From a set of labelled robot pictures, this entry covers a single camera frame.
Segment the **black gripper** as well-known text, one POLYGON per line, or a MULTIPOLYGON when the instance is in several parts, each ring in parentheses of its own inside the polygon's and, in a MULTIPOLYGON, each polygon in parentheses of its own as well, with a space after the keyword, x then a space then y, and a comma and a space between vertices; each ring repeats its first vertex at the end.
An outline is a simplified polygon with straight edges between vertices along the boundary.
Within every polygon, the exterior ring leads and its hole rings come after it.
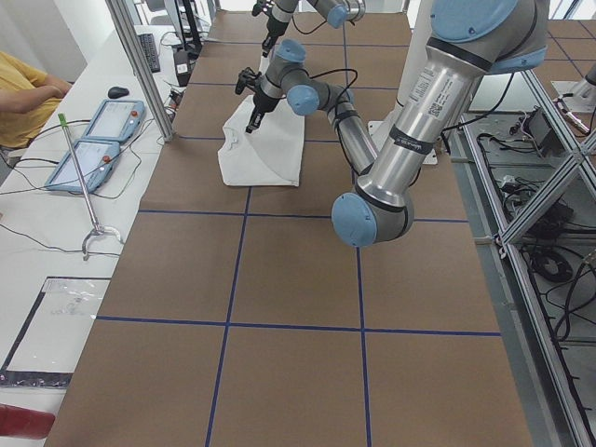
POLYGON ((287 22, 280 21, 276 18, 269 18, 267 21, 267 38, 262 43, 262 56, 268 57, 275 45, 275 38, 279 38, 285 34, 287 30, 287 22))
POLYGON ((245 128, 247 133, 253 133, 261 126, 265 114, 273 112, 278 106, 279 98, 272 97, 260 87, 257 87, 255 89, 253 103, 255 109, 251 112, 249 123, 245 128))

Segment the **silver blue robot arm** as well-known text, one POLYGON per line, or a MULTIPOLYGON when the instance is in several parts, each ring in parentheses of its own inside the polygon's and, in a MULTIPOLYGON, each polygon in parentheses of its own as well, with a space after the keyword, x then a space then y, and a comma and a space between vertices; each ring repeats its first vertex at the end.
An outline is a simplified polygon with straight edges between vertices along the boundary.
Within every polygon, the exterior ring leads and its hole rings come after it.
MULTIPOLYGON (((355 22, 360 20, 365 12, 364 1, 360 0, 320 0, 308 1, 317 13, 331 27, 337 29, 346 21, 355 22)), ((298 1, 275 0, 257 1, 252 9, 252 16, 257 17, 264 13, 267 17, 267 35, 262 43, 262 55, 268 57, 277 40, 283 36, 293 18, 298 6, 298 1)))
POLYGON ((265 14, 264 73, 243 70, 237 91, 253 92, 247 131, 286 100, 297 115, 323 111, 357 173, 353 189, 332 206, 335 233, 345 244, 367 247, 403 236, 413 221, 408 190, 440 134, 475 81, 486 75, 535 68, 547 52, 545 1, 436 1, 432 4, 427 62, 384 144, 376 147, 346 88, 317 81, 305 69, 305 49, 285 37, 293 1, 259 1, 265 14))

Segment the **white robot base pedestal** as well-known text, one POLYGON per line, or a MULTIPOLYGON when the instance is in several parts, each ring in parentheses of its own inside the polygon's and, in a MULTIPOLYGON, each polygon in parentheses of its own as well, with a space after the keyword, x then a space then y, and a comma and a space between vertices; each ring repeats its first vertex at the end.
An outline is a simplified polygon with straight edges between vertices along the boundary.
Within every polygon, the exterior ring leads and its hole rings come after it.
POLYGON ((453 47, 433 34, 432 1, 418 9, 396 106, 371 134, 379 156, 405 156, 419 166, 438 163, 441 132, 461 115, 470 83, 458 73, 466 65, 453 47))

